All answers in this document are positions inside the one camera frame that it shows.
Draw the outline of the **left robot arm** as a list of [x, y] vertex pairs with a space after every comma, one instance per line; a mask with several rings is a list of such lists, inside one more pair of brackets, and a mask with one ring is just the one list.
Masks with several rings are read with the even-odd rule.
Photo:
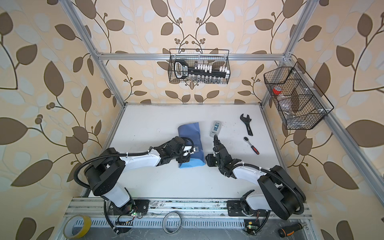
[[80, 164], [74, 170], [74, 181], [91, 190], [94, 196], [112, 202], [117, 208], [125, 208], [132, 206], [134, 200], [118, 183], [122, 174], [144, 167], [159, 167], [172, 160], [186, 163], [198, 151], [192, 139], [178, 136], [145, 152], [120, 153], [108, 148], [100, 156]]

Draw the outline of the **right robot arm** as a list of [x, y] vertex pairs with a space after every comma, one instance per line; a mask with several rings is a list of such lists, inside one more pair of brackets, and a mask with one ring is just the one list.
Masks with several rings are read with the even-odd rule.
[[276, 165], [268, 169], [234, 159], [217, 135], [213, 143], [214, 153], [206, 156], [209, 167], [217, 167], [227, 178], [253, 183], [263, 192], [259, 195], [255, 190], [250, 190], [240, 198], [243, 215], [253, 216], [256, 211], [264, 210], [287, 220], [291, 215], [304, 213], [306, 196], [282, 167]]

